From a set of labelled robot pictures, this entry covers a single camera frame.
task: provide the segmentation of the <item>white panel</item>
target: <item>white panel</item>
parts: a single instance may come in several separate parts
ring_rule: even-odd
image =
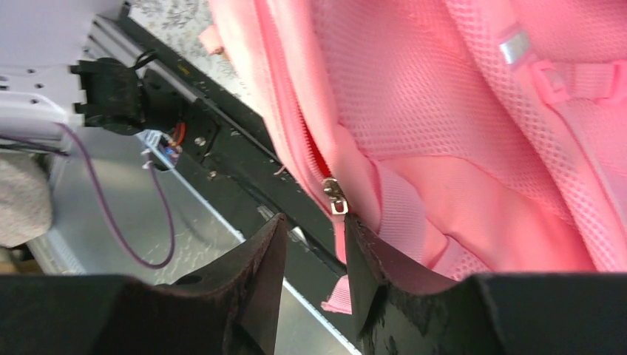
[[[81,57],[95,15],[123,0],[0,0],[0,66],[70,64]]]
[[[42,129],[50,130],[45,128],[49,124],[39,121],[82,126],[84,117],[74,112],[74,104],[85,102],[81,77],[71,74],[67,64],[27,69],[0,66],[0,132],[19,129],[29,137],[39,136]]]

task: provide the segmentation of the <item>plastic buckle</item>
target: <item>plastic buckle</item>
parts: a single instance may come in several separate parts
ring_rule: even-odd
[[[611,92],[607,98],[599,98],[598,104],[618,105],[627,98],[627,61],[614,61],[614,78],[611,84]]]
[[[535,89],[545,104],[556,104],[570,99],[566,84],[550,61],[537,61],[530,65]]]

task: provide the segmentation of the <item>backpack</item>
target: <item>backpack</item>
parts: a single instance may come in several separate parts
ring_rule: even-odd
[[[454,280],[627,270],[627,2],[209,3],[341,261],[350,210]]]

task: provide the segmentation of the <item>metal zipper slider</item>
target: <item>metal zipper slider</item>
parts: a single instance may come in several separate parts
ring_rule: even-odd
[[[329,201],[331,202],[331,212],[333,214],[347,214],[348,202],[346,201],[342,188],[339,187],[337,179],[327,177],[322,181],[322,185],[324,186],[325,194],[329,197]]]

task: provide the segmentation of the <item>pink strap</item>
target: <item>pink strap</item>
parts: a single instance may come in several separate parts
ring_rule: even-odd
[[[627,98],[627,61],[607,64],[531,64],[538,94],[546,104],[587,98],[598,104],[619,104]]]
[[[351,314],[353,310],[350,308],[350,288],[348,287],[348,276],[342,276],[333,293],[327,302],[321,304],[322,309],[327,312]]]

